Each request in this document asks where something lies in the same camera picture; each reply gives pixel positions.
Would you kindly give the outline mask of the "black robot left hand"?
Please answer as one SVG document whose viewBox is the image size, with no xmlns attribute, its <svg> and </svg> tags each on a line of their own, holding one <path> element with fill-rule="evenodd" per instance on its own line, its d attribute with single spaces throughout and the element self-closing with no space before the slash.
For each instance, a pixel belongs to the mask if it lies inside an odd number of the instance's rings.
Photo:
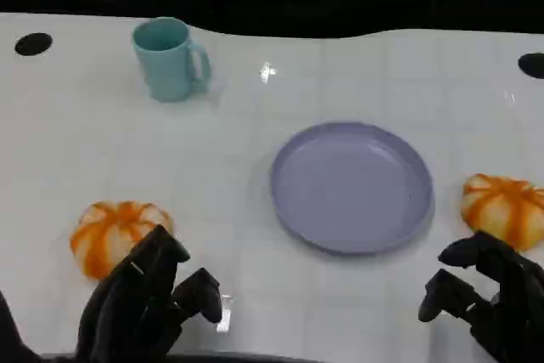
<svg viewBox="0 0 544 363">
<path fill-rule="evenodd" d="M 219 323 L 219 283 L 206 269 L 174 282 L 189 258 L 163 226 L 148 233 L 93 291 L 80 320 L 76 359 L 163 362 L 188 319 L 202 315 Z"/>
</svg>

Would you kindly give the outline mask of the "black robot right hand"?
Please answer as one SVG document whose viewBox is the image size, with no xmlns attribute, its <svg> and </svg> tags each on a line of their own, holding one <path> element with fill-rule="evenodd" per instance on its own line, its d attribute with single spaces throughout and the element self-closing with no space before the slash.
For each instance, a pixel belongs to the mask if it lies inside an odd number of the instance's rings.
<svg viewBox="0 0 544 363">
<path fill-rule="evenodd" d="M 473 266 L 499 284 L 491 300 L 445 269 L 425 285 L 418 320 L 440 313 L 466 321 L 475 341 L 497 362 L 543 361 L 543 268 L 504 241 L 480 231 L 451 243 L 439 261 L 464 269 Z"/>
</svg>

